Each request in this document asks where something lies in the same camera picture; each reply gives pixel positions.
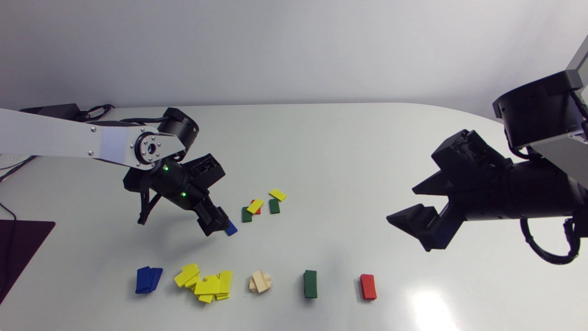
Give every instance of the cable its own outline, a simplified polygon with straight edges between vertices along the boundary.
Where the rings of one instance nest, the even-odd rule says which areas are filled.
[[[116,107],[114,107],[111,104],[105,104],[105,105],[100,105],[100,106],[92,107],[92,108],[90,108],[87,111],[81,111],[78,114],[78,116],[76,118],[74,118],[74,120],[75,121],[78,121],[78,122],[96,121],[96,120],[99,120],[102,117],[104,117],[106,114],[108,114],[108,112],[110,112],[110,110],[113,109],[113,108],[116,108]],[[96,110],[99,110],[99,109],[102,109],[103,111],[100,114],[92,117],[91,116],[91,113],[94,112],[94,111],[96,111]]]
[[[124,120],[120,120],[119,122],[126,122],[126,123],[139,123],[145,125],[145,123],[161,123],[168,120],[168,117],[158,117],[158,118],[144,118],[144,117],[135,117],[135,118],[125,118]]]
[[[25,165],[27,165],[29,162],[31,162],[32,160],[36,159],[37,157],[38,156],[36,156],[36,155],[32,155],[32,156],[28,157],[22,163],[20,163],[19,165],[16,165],[14,168],[10,169],[7,173],[5,173],[4,175],[0,176],[0,183],[3,182],[6,178],[8,178],[8,176],[10,176],[11,174],[17,172],[20,168],[24,167]]]
[[[567,242],[570,244],[570,251],[567,255],[555,255],[549,253],[539,245],[533,239],[531,231],[529,230],[529,222],[527,219],[520,219],[520,228],[523,230],[525,241],[531,246],[531,249],[539,255],[543,260],[551,264],[568,264],[578,257],[580,251],[580,237],[576,234],[576,227],[574,226],[574,219],[567,219],[563,223],[563,229],[566,234]]]

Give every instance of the rectangular block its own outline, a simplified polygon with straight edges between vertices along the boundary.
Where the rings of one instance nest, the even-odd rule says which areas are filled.
[[[255,283],[255,287],[257,287],[257,291],[259,293],[263,293],[269,289],[268,284],[265,282],[265,278],[263,276],[263,271],[258,270],[252,274],[253,282]]]
[[[372,274],[361,275],[362,281],[362,294],[364,300],[376,300],[376,283]]]
[[[137,293],[137,294],[149,293],[150,286],[151,286],[150,268],[147,266],[147,267],[143,267],[141,269],[137,269],[137,287],[135,289],[135,293]]]
[[[155,291],[157,289],[157,284],[159,284],[159,279],[161,278],[161,274],[163,273],[162,268],[151,268],[151,283],[149,285],[149,292]]]
[[[200,273],[198,273],[196,276],[190,278],[185,284],[185,287],[192,287],[194,285],[196,285],[196,283],[201,282],[202,279],[200,279]]]
[[[219,274],[219,293],[229,293],[230,292],[230,283],[233,280],[233,272],[230,270],[223,270]]]
[[[268,204],[270,214],[280,213],[280,201],[278,199],[269,199]]]
[[[196,276],[200,272],[196,263],[187,264],[182,267],[182,272],[173,278],[178,287],[182,287],[188,280]]]
[[[259,207],[259,209],[253,215],[259,215],[259,214],[261,214],[261,207]]]
[[[202,302],[206,302],[206,303],[211,303],[212,300],[214,300],[214,298],[215,298],[214,294],[205,294],[205,295],[198,296],[198,300],[200,300]]]
[[[216,301],[220,301],[220,300],[225,300],[229,298],[229,293],[227,294],[217,294],[216,297]]]
[[[318,297],[316,270],[306,270],[304,272],[304,297],[307,299],[316,299]]]
[[[195,295],[219,294],[221,282],[216,276],[208,276],[204,282],[197,282],[194,288]]]
[[[285,198],[287,198],[288,196],[286,194],[283,194],[280,190],[278,190],[277,188],[274,188],[273,190],[271,190],[269,192],[269,195],[280,200],[284,201]]]
[[[241,210],[241,217],[243,223],[251,222],[253,220],[253,217],[247,211],[247,207],[243,207],[243,209]]]
[[[235,233],[237,233],[237,228],[235,227],[235,225],[233,224],[233,222],[231,222],[230,220],[229,220],[229,228],[225,230],[225,233],[229,237],[232,236],[232,235],[234,235]]]
[[[261,206],[263,206],[263,200],[255,199],[253,202],[251,202],[251,204],[247,208],[247,211],[249,212],[249,214],[255,214],[261,208]]]

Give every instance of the wooden block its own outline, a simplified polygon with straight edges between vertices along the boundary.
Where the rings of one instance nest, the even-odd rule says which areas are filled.
[[[263,278],[263,271],[258,270],[254,272],[252,278],[259,293],[263,293],[269,289],[268,284],[265,282],[265,278]]]
[[[280,213],[280,201],[278,199],[269,199],[268,204],[270,214]]]
[[[307,270],[304,272],[304,297],[307,299],[316,299],[318,297],[315,270]]]
[[[247,207],[241,209],[241,218],[243,223],[251,222],[253,220],[253,217],[251,217],[251,214],[247,211]]]
[[[259,209],[253,215],[259,215],[259,214],[261,214],[261,207],[259,207]]]
[[[362,281],[362,294],[364,300],[376,300],[376,284],[373,279],[372,274],[363,274],[361,275]]]
[[[196,287],[194,288],[194,294],[219,294],[220,287],[221,281],[216,277],[216,275],[208,276],[205,278],[204,282],[196,283]]]
[[[284,201],[285,198],[287,198],[288,196],[286,194],[283,194],[280,190],[278,190],[277,188],[274,188],[273,190],[271,190],[269,192],[269,195],[280,200]]]
[[[194,285],[196,285],[197,282],[201,282],[202,279],[200,279],[200,273],[198,273],[196,276],[190,278],[190,280],[188,280],[184,286],[186,287],[192,287]]]
[[[206,303],[211,303],[212,300],[214,300],[214,298],[215,298],[214,294],[206,294],[206,295],[198,296],[198,300],[200,300],[202,302],[206,302]]]
[[[257,287],[255,287],[255,282],[253,278],[249,279],[249,290],[253,293],[257,293]]]
[[[196,263],[187,264],[182,267],[182,272],[175,276],[173,280],[176,281],[178,287],[182,287],[188,280],[198,275],[198,273],[200,273],[200,270],[198,269],[198,265]]]
[[[229,293],[230,283],[233,280],[233,272],[230,270],[223,270],[219,274],[220,288],[219,293]]]
[[[255,199],[247,208],[249,214],[255,214],[263,206],[263,200]]]

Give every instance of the table surface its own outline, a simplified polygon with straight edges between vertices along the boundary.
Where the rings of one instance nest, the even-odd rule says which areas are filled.
[[[126,168],[39,158],[0,185],[20,219],[56,222],[0,306],[1,330],[584,329],[582,255],[547,264],[516,220],[466,222],[447,250],[427,253],[385,219],[416,203],[445,205],[411,188],[437,171],[431,153],[459,130],[509,155],[501,124],[417,104],[180,109],[201,128],[186,159],[212,153],[222,164],[227,175],[211,197],[239,232],[205,237],[196,214],[166,200],[140,226]],[[116,109],[105,119],[164,110]],[[288,195],[282,212],[266,204],[241,223],[241,207],[273,188]],[[532,231],[564,253],[561,223],[533,220]],[[173,277],[188,263],[202,275],[233,270],[230,299],[206,305],[179,289]],[[135,294],[136,270],[147,265],[164,269],[158,289]],[[263,294],[247,289],[258,269],[273,280]],[[304,299],[305,269],[318,271],[318,299]],[[375,275],[373,302],[360,298],[362,273]]]

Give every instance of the black device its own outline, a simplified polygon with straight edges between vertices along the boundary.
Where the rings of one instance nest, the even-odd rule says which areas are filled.
[[[145,224],[155,204],[164,197],[184,210],[194,211],[206,236],[214,231],[228,229],[229,217],[221,207],[212,203],[208,190],[225,175],[221,165],[210,154],[187,163],[179,163],[194,143],[199,132],[198,125],[177,108],[168,108],[162,119],[158,131],[176,135],[186,149],[157,161],[151,171],[130,168],[127,172],[123,179],[125,189],[141,194],[138,223]],[[134,120],[140,122],[149,119]],[[145,132],[144,135],[147,137],[153,133]],[[149,189],[156,192],[151,201]]]
[[[441,214],[418,204],[387,216],[387,221],[430,251],[445,249],[464,221],[520,219],[525,240],[541,258],[571,262],[580,238],[588,237],[588,192],[532,144],[579,130],[586,141],[588,107],[579,94],[583,87],[578,70],[570,69],[499,97],[493,108],[504,121],[510,150],[527,161],[504,158],[475,131],[458,132],[432,154],[440,171],[412,189],[415,194],[447,196]],[[529,218],[555,216],[571,216],[564,223],[567,256],[544,251],[529,231]]]

